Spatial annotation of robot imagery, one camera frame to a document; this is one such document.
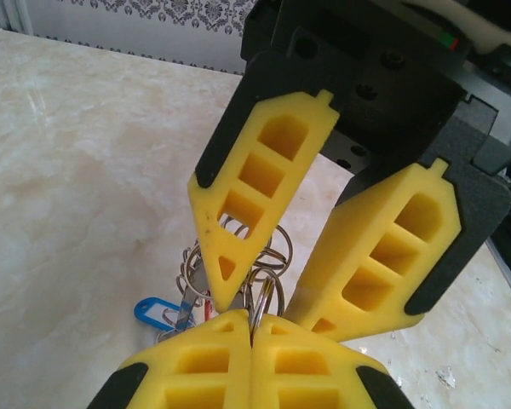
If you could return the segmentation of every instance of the white marble table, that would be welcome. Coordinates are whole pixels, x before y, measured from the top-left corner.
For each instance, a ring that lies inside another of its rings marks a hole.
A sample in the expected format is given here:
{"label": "white marble table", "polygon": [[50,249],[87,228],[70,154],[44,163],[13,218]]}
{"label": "white marble table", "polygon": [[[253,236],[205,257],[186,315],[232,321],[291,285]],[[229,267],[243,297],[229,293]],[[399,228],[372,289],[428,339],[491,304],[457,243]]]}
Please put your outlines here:
{"label": "white marble table", "polygon": [[[179,301],[186,184],[238,77],[0,32],[0,408],[86,407]],[[284,216],[288,294],[349,174],[318,158]],[[511,408],[511,290],[486,247],[415,328],[348,343],[415,407]]]}

